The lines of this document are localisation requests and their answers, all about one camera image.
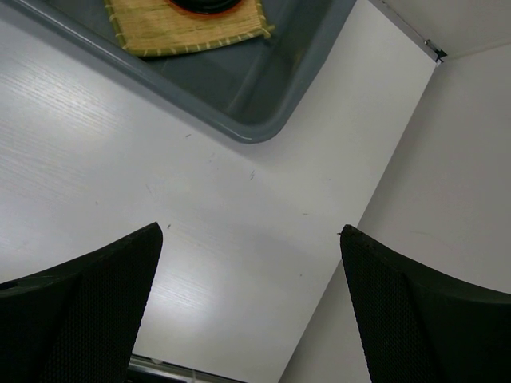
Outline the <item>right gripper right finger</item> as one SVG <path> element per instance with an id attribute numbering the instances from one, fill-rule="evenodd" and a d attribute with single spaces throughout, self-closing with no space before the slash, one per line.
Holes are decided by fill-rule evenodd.
<path id="1" fill-rule="evenodd" d="M 339 234 L 373 382 L 508 382 L 510 296 L 400 255 L 358 228 Z"/>

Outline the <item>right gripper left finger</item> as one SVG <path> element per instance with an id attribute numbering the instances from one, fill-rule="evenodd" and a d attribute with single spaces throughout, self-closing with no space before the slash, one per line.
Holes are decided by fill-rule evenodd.
<path id="1" fill-rule="evenodd" d="M 123 382 L 156 273 L 157 223 L 1 285 L 3 382 Z"/>

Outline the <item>woven bamboo mat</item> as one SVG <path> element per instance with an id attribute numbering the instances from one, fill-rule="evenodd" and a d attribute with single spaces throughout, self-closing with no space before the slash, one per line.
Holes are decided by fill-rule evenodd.
<path id="1" fill-rule="evenodd" d="M 136 57 L 197 53 L 269 38 L 261 1 L 242 1 L 219 14 L 198 14 L 174 1 L 106 1 L 105 9 L 120 47 Z"/>

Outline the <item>orange plate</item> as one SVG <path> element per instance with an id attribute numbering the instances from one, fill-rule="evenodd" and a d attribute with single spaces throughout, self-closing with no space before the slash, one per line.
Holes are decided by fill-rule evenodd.
<path id="1" fill-rule="evenodd" d="M 193 14 L 217 15 L 236 8 L 241 0 L 168 0 L 178 10 Z"/>

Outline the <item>black plate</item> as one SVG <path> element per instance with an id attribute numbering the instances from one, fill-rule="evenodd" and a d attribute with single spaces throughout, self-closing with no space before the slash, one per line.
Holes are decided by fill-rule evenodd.
<path id="1" fill-rule="evenodd" d="M 178 6 L 199 13 L 219 13 L 239 3 L 239 0 L 174 0 Z"/>

